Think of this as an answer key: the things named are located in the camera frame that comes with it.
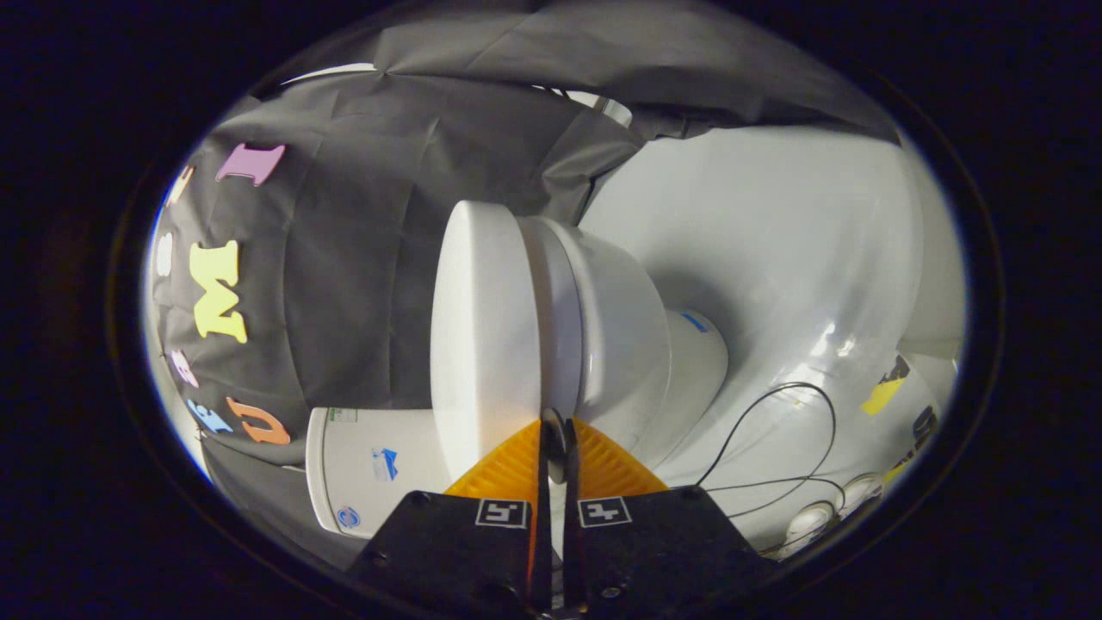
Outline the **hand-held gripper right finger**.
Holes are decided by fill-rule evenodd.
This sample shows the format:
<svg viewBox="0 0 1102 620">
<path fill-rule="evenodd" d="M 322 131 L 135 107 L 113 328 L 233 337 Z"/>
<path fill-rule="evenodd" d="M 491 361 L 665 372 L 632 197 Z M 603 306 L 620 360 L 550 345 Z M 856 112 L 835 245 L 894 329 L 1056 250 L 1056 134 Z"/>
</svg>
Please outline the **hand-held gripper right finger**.
<svg viewBox="0 0 1102 620">
<path fill-rule="evenodd" d="M 771 581 L 698 486 L 666 489 L 601 431 L 564 424 L 564 607 L 571 617 L 696 617 Z"/>
</svg>

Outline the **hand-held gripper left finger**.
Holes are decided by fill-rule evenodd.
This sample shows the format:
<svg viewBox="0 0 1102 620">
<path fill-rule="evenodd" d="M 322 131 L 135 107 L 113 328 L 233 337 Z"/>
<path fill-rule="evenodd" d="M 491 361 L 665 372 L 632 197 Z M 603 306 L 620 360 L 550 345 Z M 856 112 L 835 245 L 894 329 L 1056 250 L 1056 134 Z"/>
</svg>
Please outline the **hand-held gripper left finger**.
<svg viewBox="0 0 1102 620">
<path fill-rule="evenodd" d="M 421 610 L 536 617 L 551 609 L 548 464 L 554 424 L 534 421 L 444 492 L 410 491 L 348 570 Z"/>
</svg>

